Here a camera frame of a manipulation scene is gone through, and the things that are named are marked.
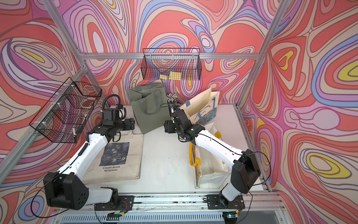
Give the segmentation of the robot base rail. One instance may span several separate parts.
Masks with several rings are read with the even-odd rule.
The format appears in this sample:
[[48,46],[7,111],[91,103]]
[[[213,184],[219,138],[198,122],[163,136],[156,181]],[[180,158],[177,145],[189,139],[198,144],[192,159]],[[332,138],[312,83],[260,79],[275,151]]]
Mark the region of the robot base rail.
[[254,191],[220,208],[207,192],[132,194],[123,216],[86,206],[55,217],[52,224],[290,224],[277,193]]

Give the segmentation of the olive green canvas bag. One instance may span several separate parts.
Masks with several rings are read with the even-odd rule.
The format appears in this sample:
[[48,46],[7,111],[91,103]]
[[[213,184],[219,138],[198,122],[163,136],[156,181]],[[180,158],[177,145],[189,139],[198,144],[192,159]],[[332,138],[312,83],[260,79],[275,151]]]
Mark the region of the olive green canvas bag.
[[142,134],[147,134],[170,120],[167,94],[162,83],[137,86],[127,90],[131,107]]

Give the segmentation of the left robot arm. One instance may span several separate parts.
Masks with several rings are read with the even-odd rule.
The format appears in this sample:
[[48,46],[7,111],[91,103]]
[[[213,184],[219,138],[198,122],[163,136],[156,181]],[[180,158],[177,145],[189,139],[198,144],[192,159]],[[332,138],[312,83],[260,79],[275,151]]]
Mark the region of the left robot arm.
[[45,192],[47,206],[64,211],[80,210],[87,205],[99,205],[109,209],[117,209],[120,206],[117,189],[91,189],[83,183],[86,171],[101,150],[114,140],[116,135],[120,135],[121,131],[134,129],[135,121],[126,117],[126,108],[122,105],[121,98],[116,94],[109,97],[118,99],[115,108],[106,108],[103,105],[102,119],[86,134],[85,143],[58,171],[45,175],[42,190]]

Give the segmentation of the cream canvas tote bag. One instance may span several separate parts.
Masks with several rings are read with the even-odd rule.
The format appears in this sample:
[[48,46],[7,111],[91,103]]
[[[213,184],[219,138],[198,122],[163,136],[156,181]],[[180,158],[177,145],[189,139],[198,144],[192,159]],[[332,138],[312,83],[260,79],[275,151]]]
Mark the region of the cream canvas tote bag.
[[143,142],[143,134],[123,135],[118,142],[111,141],[86,170],[84,184],[139,179]]

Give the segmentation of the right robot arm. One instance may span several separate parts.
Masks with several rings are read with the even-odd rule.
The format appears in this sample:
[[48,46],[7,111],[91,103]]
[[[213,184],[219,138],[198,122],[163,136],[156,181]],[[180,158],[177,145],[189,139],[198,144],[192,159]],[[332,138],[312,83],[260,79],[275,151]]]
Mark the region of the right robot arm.
[[182,109],[172,109],[170,116],[172,119],[164,123],[166,133],[176,133],[180,142],[190,142],[207,150],[224,162],[231,171],[230,181],[223,187],[217,198],[211,200],[210,195],[206,196],[208,203],[228,209],[238,196],[249,193],[261,175],[256,157],[257,152],[249,149],[242,151],[228,145],[202,125],[193,124]]

